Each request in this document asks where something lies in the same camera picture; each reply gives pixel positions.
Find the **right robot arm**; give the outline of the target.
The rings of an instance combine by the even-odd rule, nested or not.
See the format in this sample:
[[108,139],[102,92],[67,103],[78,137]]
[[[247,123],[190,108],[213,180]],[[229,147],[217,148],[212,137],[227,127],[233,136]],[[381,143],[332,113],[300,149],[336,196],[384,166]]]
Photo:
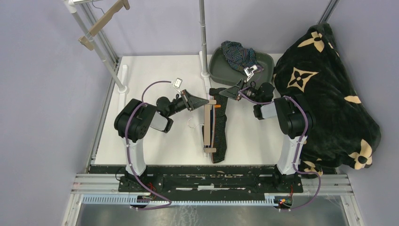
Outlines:
[[279,128],[285,135],[280,158],[275,165],[277,172],[272,178],[272,187],[283,192],[291,185],[288,176],[299,172],[298,163],[304,142],[316,120],[302,95],[273,98],[274,87],[269,82],[258,88],[256,82],[241,79],[236,85],[221,90],[219,94],[234,100],[242,98],[253,103],[253,112],[258,120],[277,118]]

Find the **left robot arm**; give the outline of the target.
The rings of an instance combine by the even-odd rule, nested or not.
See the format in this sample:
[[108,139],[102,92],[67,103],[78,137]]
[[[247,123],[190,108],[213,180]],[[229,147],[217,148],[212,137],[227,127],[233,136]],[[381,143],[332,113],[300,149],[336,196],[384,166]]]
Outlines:
[[114,121],[114,128],[124,139],[127,160],[125,178],[130,180],[132,188],[140,192],[148,185],[148,178],[143,176],[147,169],[144,160],[144,137],[148,130],[152,128],[168,133],[174,123],[170,118],[172,115],[212,104],[212,100],[194,96],[184,89],[172,100],[159,97],[156,105],[133,98],[122,108]]

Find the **black striped underwear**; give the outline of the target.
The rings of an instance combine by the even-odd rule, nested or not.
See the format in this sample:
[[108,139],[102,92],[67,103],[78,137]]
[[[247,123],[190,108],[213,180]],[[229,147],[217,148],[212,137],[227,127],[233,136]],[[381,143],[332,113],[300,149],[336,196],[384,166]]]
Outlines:
[[227,151],[227,140],[226,140],[226,108],[228,98],[220,95],[221,91],[225,88],[210,88],[209,94],[216,100],[215,104],[215,138],[213,147],[216,149],[215,153],[212,153],[212,163],[220,163],[225,160]]

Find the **wooden clip hanger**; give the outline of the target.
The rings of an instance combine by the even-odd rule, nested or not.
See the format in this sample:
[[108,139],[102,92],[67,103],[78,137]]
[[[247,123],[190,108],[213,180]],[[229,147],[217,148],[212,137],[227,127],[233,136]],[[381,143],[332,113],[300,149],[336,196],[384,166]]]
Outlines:
[[208,157],[209,154],[215,153],[216,149],[212,147],[213,128],[211,126],[211,113],[216,104],[216,100],[210,99],[209,103],[204,105],[204,121],[203,126],[203,152],[204,156]]

